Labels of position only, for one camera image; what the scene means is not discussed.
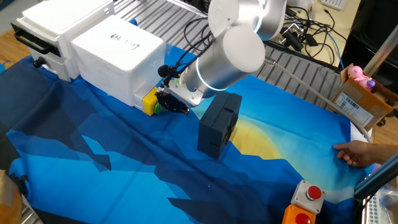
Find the cardboard box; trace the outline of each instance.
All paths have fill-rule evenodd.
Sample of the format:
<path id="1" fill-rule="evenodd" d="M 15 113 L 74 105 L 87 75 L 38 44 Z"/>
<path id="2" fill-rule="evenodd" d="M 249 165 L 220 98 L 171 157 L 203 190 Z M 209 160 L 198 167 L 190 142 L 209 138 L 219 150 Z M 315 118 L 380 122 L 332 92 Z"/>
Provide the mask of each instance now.
<path id="1" fill-rule="evenodd" d="M 20 224 L 21 215 L 21 193 L 6 172 L 0 170 L 0 223 Z"/>
<path id="2" fill-rule="evenodd" d="M 341 71 L 343 86 L 332 102 L 356 118 L 369 131 L 398 107 L 398 96 L 376 81 L 376 86 L 372 88 L 375 94 L 365 89 L 354 78 L 348 76 L 348 69 L 353 66 L 350 65 Z"/>

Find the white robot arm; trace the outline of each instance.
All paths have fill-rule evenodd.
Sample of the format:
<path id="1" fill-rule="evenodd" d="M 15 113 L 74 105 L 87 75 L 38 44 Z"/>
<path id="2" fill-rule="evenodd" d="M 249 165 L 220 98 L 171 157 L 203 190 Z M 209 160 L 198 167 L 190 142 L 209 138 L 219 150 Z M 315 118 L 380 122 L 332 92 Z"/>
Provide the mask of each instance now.
<path id="1" fill-rule="evenodd" d="M 159 103 L 188 113 L 202 99 L 259 70 L 266 57 L 263 41 L 279 33 L 285 8 L 286 0 L 212 0 L 208 15 L 212 43 L 181 74 L 177 68 L 159 69 L 163 77 L 179 78 L 165 79 L 157 92 Z"/>

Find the wire bundle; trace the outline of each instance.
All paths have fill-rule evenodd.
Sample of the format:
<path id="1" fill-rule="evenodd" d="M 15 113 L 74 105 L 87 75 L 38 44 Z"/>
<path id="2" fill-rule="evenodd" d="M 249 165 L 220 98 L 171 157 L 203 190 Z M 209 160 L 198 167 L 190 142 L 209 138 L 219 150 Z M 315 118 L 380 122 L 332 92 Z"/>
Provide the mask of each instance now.
<path id="1" fill-rule="evenodd" d="M 202 28 L 202 30 L 201 30 L 201 32 L 200 32 L 200 39 L 199 39 L 197 42 L 192 43 L 192 40 L 189 41 L 189 40 L 188 40 L 188 37 L 187 37 L 187 29 L 188 29 L 189 26 L 191 26 L 191 25 L 192 25 L 193 23 L 195 23 L 195 22 L 199 23 L 200 21 L 207 20 L 207 19 L 208 19 L 207 17 L 194 19 L 194 20 L 188 22 L 188 23 L 186 24 L 186 26 L 184 27 L 184 30 L 183 30 L 184 39 L 187 41 L 187 43 L 188 43 L 188 45 L 190 46 L 190 48 L 187 49 L 187 50 L 184 52 L 184 54 L 180 57 L 180 59 L 177 61 L 177 63 L 176 63 L 175 66 L 174 66 L 175 68 L 178 68 L 178 67 L 180 67 L 180 66 L 182 66 L 182 65 L 185 65 L 184 67 L 182 67 L 182 68 L 180 69 L 179 73 L 182 73 L 182 72 L 183 72 L 187 67 L 189 67 L 198 57 L 202 56 L 202 55 L 206 52 L 206 50 L 208 50 L 208 49 L 210 48 L 210 46 L 212 45 L 212 43 L 213 43 L 213 34 L 211 33 L 210 30 L 208 31 L 207 34 L 205 34 L 206 29 L 209 27 L 209 24 L 208 24 L 208 23 Z M 205 47 L 204 47 L 203 49 L 199 49 L 199 46 L 201 46 L 202 44 L 203 44 Z M 188 63 L 182 63 L 182 59 L 183 59 L 183 58 L 186 56 L 186 54 L 188 54 L 191 50 L 198 51 L 199 54 L 198 54 L 197 56 L 195 56 L 195 57 L 194 57 L 191 61 L 189 61 Z"/>
<path id="2" fill-rule="evenodd" d="M 340 50 L 339 50 L 339 48 L 338 48 L 338 46 L 337 46 L 336 40 L 330 35 L 330 33 L 331 33 L 331 32 L 334 32 L 335 34 L 337 34 L 337 35 L 339 35 L 341 38 L 343 38 L 345 41 L 347 41 L 347 39 L 346 39 L 344 36 L 342 36 L 341 34 L 339 34 L 336 30 L 334 30 L 336 22 L 335 22 L 333 16 L 329 13 L 329 11 L 327 11 L 326 9 L 324 9 L 324 11 L 325 11 L 325 12 L 330 16 L 330 18 L 332 19 L 333 25 L 324 24 L 324 23 L 321 23 L 321 22 L 317 22 L 317 21 L 310 20 L 308 11 L 307 11 L 306 9 L 302 8 L 302 7 L 293 7 L 293 6 L 288 6 L 288 7 L 289 7 L 289 8 L 294 8 L 294 9 L 301 9 L 301 10 L 305 11 L 306 14 L 307 14 L 307 19 L 302 19 L 302 18 L 300 18 L 300 17 L 298 17 L 298 16 L 294 16 L 294 17 L 287 17 L 287 16 L 286 16 L 286 19 L 285 19 L 285 20 L 288 20 L 288 21 L 291 21 L 291 22 L 285 22 L 284 24 L 292 24 L 292 23 L 295 23 L 295 24 L 297 24 L 297 25 L 301 25 L 301 26 L 303 26 L 303 27 L 305 28 L 304 34 L 306 34 L 306 33 L 308 32 L 309 29 L 315 30 L 315 32 L 312 34 L 313 36 L 318 35 L 318 34 L 325 33 L 325 38 L 323 39 L 323 43 L 317 43 L 318 45 L 322 45 L 322 47 L 321 47 L 321 49 L 320 49 L 316 54 L 314 54 L 314 55 L 311 55 L 311 54 L 308 52 L 308 49 L 307 49 L 308 43 L 307 43 L 307 42 L 303 42 L 303 44 L 305 45 L 304 49 L 305 49 L 307 55 L 308 55 L 309 57 L 314 58 L 314 57 L 316 57 L 316 56 L 325 48 L 325 46 L 326 46 L 326 47 L 328 47 L 328 48 L 331 50 L 331 53 L 332 53 L 332 60 L 331 60 L 331 63 L 330 63 L 330 64 L 333 65 L 334 62 L 335 62 L 335 53 L 334 53 L 334 51 L 333 51 L 333 48 L 332 48 L 330 45 L 326 44 L 326 39 L 327 39 L 327 37 L 329 36 L 329 37 L 332 39 L 332 41 L 334 42 L 334 44 L 336 45 L 336 49 L 337 49 L 337 52 L 338 52 L 338 57 L 339 57 L 339 59 L 340 59 L 341 67 L 344 69 L 343 62 L 341 61 Z"/>

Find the yellow block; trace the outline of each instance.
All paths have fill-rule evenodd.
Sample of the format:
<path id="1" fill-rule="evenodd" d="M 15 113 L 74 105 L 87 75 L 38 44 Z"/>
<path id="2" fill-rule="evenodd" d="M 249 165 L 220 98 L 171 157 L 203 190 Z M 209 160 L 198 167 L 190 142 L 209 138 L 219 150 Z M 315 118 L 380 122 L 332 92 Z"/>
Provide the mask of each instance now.
<path id="1" fill-rule="evenodd" d="M 315 224 L 316 216 L 294 205 L 285 209 L 282 224 Z"/>
<path id="2" fill-rule="evenodd" d="M 148 114 L 149 116 L 152 116 L 155 111 L 155 105 L 157 103 L 157 98 L 155 96 L 155 93 L 157 91 L 157 88 L 154 87 L 145 97 L 142 99 L 142 104 L 144 105 L 144 112 L 145 114 Z"/>

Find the emergency stop button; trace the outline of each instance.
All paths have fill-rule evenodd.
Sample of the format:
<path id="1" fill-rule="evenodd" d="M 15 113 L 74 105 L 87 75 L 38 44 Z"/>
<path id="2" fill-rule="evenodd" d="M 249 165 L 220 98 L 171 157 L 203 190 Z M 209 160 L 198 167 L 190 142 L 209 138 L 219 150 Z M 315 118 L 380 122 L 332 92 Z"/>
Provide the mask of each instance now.
<path id="1" fill-rule="evenodd" d="M 317 186 L 311 186 L 306 194 L 309 200 L 316 200 L 320 199 L 320 197 L 322 196 L 322 191 Z"/>
<path id="2" fill-rule="evenodd" d="M 300 213 L 296 216 L 296 224 L 311 224 L 311 219 L 308 215 Z"/>

